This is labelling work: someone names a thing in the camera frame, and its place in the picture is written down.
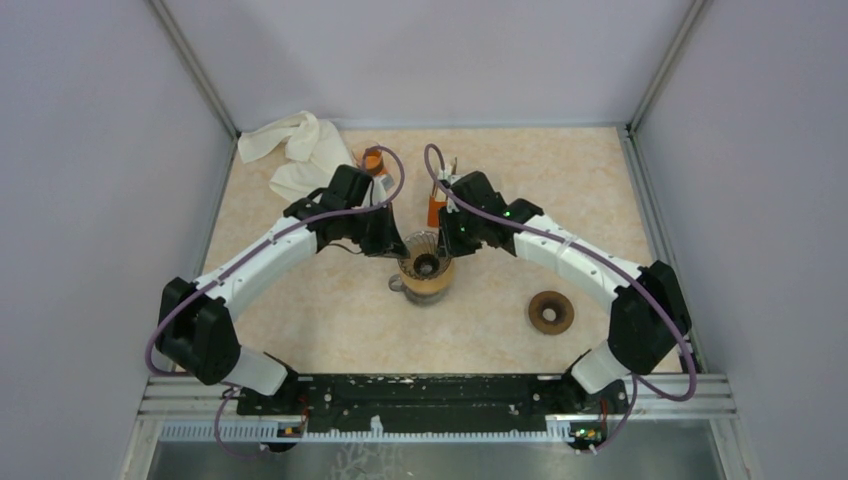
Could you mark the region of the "clear glass dripper cone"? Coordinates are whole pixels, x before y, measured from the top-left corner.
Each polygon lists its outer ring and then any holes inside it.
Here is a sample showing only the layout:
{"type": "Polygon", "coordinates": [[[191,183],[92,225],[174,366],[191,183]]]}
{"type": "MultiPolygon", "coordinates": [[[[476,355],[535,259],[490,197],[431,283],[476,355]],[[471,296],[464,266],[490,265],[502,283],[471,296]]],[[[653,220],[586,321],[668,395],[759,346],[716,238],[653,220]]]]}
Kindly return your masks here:
{"type": "Polygon", "coordinates": [[[439,235],[433,231],[417,231],[404,238],[410,257],[398,261],[402,274],[414,280],[431,280],[447,272],[451,258],[437,253],[439,235]]]}

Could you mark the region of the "orange coffee filter box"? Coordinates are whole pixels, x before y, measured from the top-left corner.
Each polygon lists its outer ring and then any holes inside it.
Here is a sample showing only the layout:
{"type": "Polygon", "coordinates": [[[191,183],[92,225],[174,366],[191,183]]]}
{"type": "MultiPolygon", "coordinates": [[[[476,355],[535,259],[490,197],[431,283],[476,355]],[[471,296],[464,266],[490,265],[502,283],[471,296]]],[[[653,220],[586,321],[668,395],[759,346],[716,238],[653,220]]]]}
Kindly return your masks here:
{"type": "Polygon", "coordinates": [[[435,170],[436,180],[433,182],[428,199],[427,226],[433,229],[439,227],[439,210],[448,203],[447,195],[441,190],[443,182],[450,183],[457,176],[458,158],[454,156],[439,165],[435,170]]]}

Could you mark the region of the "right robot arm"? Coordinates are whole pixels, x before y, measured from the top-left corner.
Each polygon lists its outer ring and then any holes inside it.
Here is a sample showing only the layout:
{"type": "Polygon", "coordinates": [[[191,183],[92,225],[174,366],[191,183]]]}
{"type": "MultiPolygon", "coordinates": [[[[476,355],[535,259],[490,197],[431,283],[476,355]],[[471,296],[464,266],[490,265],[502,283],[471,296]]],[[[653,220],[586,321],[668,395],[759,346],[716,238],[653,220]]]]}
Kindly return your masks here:
{"type": "Polygon", "coordinates": [[[448,202],[438,211],[439,247],[452,257],[483,246],[555,272],[579,287],[609,315],[608,334],[567,370],[563,398],[576,412],[590,411],[603,389],[628,374],[650,374],[686,343],[691,317],[674,270],[608,254],[558,225],[525,199],[505,202],[487,176],[437,176],[448,202]]]}

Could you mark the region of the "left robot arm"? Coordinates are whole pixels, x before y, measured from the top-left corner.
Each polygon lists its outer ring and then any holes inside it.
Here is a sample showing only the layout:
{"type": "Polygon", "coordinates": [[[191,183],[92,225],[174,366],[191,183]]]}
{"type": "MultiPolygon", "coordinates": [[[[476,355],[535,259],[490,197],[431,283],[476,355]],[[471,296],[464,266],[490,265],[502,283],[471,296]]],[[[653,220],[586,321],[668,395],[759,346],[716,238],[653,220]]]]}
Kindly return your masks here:
{"type": "Polygon", "coordinates": [[[300,399],[298,384],[288,380],[294,370],[242,345],[234,323],[281,276],[335,241],[352,242],[366,257],[407,257],[391,208],[399,192],[364,170],[338,167],[328,185],[292,202],[233,259],[195,280],[171,280],[147,351],[205,385],[247,388],[273,412],[292,411],[300,399]]]}

